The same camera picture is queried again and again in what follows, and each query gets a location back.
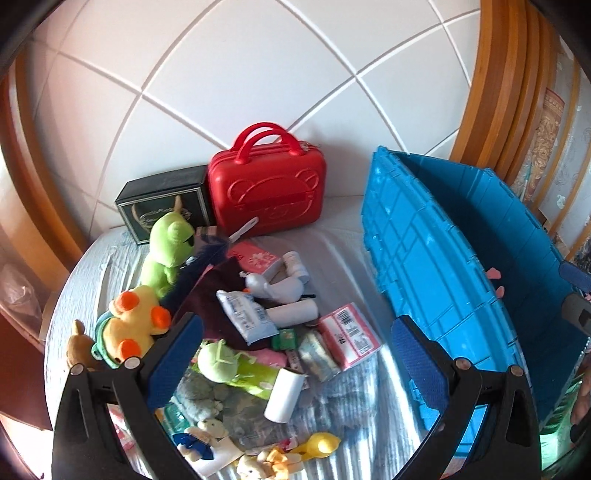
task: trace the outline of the white packet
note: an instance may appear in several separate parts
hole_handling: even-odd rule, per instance
[[[252,295],[241,291],[226,292],[218,290],[217,299],[223,311],[240,332],[247,345],[279,334],[279,330],[271,321],[267,312]]]

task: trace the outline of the pink tissue pack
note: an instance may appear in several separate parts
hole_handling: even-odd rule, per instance
[[[237,257],[240,266],[249,273],[258,273],[270,281],[279,272],[283,260],[252,242],[242,241],[231,246],[228,258]]]
[[[355,303],[348,303],[322,317],[318,321],[318,330],[343,371],[369,358],[382,346]]]

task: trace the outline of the gray plush toy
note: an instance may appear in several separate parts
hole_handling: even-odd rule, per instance
[[[222,401],[228,396],[229,387],[214,383],[191,368],[187,368],[177,387],[177,400],[187,419],[198,422],[217,417],[222,411]]]

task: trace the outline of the black box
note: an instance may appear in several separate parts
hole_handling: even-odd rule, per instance
[[[172,212],[180,196],[181,213],[193,225],[215,225],[207,186],[207,165],[166,171],[131,180],[115,200],[119,213],[135,241],[147,244],[156,220]]]

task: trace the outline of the brown plush toy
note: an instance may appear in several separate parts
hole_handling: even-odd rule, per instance
[[[68,367],[82,364],[90,371],[102,369],[101,363],[90,353],[94,344],[95,341],[84,334],[84,324],[80,320],[74,320],[73,334],[68,338],[66,348]]]

